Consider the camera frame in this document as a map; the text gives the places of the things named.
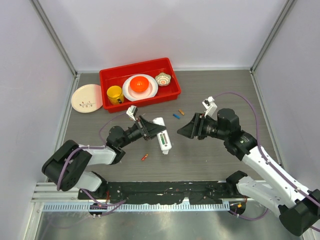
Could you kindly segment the white remote control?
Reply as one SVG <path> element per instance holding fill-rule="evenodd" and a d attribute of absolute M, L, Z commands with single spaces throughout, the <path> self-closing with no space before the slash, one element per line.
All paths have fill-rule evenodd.
<path fill-rule="evenodd" d="M 152 120 L 154 124 L 161 125 L 165 127 L 165 122 L 162 117 L 157 117 Z M 164 155 L 168 155 L 169 151 L 172 149 L 172 143 L 168 134 L 168 131 L 165 129 L 158 133 L 157 140 L 160 146 L 160 149 Z"/>

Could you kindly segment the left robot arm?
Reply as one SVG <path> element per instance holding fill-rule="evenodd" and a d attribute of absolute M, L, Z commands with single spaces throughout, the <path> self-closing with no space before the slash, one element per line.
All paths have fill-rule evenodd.
<path fill-rule="evenodd" d="M 81 145 L 67 140 L 43 164 L 41 172 L 56 184 L 57 190 L 85 189 L 100 200 L 106 195 L 107 188 L 100 176 L 86 171 L 87 166 L 118 164 L 126 154 L 124 147 L 142 138 L 152 140 L 166 130 L 163 123 L 148 121 L 140 115 L 126 130 L 118 125 L 112 127 L 104 145 Z"/>

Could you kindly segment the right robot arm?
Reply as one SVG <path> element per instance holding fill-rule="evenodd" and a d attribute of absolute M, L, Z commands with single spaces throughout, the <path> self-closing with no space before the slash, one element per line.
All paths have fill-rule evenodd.
<path fill-rule="evenodd" d="M 195 113 L 192 120 L 177 133 L 189 139 L 211 137 L 222 140 L 231 155 L 252 168 L 268 184 L 265 186 L 246 173 L 237 171 L 226 179 L 225 190 L 230 197 L 244 195 L 254 199 L 272 211 L 295 236 L 301 236 L 319 221 L 319 189 L 310 190 L 274 161 L 255 137 L 241 129 L 234 110 L 220 109 L 217 119 Z"/>

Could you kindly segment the white plate in bin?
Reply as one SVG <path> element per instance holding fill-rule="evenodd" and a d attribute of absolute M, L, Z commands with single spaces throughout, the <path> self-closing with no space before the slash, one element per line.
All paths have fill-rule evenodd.
<path fill-rule="evenodd" d="M 130 87 L 130 82 L 135 77 L 144 77 L 148 80 L 149 86 L 148 88 L 143 92 L 136 92 Z M 125 98 L 131 102 L 138 101 L 138 100 L 144 100 L 148 98 L 153 98 L 156 96 L 158 92 L 158 83 L 156 80 L 147 74 L 135 74 L 131 77 L 129 77 L 122 85 L 122 92 Z"/>

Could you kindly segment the orange bowl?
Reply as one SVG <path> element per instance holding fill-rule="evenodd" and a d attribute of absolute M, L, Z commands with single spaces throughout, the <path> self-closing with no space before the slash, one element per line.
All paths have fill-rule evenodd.
<path fill-rule="evenodd" d="M 130 80 L 130 88 L 137 93 L 146 91 L 149 87 L 149 80 L 145 76 L 135 76 Z"/>

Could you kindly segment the yellow mug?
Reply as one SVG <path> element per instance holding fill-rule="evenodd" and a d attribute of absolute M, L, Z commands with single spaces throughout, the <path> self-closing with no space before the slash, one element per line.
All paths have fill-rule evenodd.
<path fill-rule="evenodd" d="M 123 104 L 125 101 L 123 89 L 120 86 L 113 85 L 109 87 L 106 94 L 112 105 Z"/>

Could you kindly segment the small patterned dish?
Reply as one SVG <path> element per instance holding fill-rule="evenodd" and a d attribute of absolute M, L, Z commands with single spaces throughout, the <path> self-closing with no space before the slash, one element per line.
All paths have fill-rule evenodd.
<path fill-rule="evenodd" d="M 155 81 L 160 87 L 165 87 L 171 83 L 171 78 L 171 75 L 161 72 L 155 77 Z"/>

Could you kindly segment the red plastic bin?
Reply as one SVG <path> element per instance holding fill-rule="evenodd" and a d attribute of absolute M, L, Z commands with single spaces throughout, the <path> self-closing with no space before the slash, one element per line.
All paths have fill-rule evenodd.
<path fill-rule="evenodd" d="M 159 58 L 99 72 L 102 104 L 109 113 L 130 105 L 144 107 L 176 100 L 181 94 L 169 58 Z"/>

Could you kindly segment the pink floral plate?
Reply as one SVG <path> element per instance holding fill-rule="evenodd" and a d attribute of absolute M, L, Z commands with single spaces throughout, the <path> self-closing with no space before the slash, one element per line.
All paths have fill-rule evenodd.
<path fill-rule="evenodd" d="M 78 88 L 71 97 L 71 106 L 79 113 L 92 113 L 103 106 L 101 86 L 86 84 Z"/>

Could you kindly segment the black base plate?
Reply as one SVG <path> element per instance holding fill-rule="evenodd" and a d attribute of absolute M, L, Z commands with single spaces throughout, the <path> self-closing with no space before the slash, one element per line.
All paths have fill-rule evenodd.
<path fill-rule="evenodd" d="M 218 181 L 132 181 L 107 182 L 91 196 L 112 204 L 179 205 L 188 198 L 191 205 L 203 205 L 221 203 L 235 195 L 227 183 Z"/>

